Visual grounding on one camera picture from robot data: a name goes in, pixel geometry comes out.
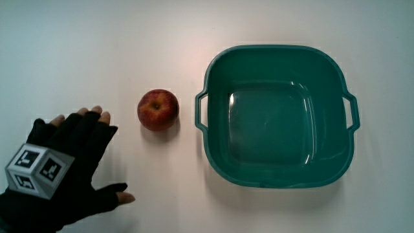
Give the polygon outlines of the person's left hand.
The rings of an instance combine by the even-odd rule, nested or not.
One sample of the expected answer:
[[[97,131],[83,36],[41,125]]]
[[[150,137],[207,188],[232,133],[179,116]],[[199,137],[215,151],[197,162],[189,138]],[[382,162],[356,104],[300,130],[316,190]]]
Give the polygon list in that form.
[[[91,180],[108,143],[117,131],[111,116],[100,106],[81,108],[68,117],[57,116],[49,123],[37,119],[28,143],[44,146],[74,157],[74,162],[52,199],[42,199],[6,189],[1,194],[1,231],[51,233],[83,218],[109,212],[132,203],[126,183],[98,190]]]

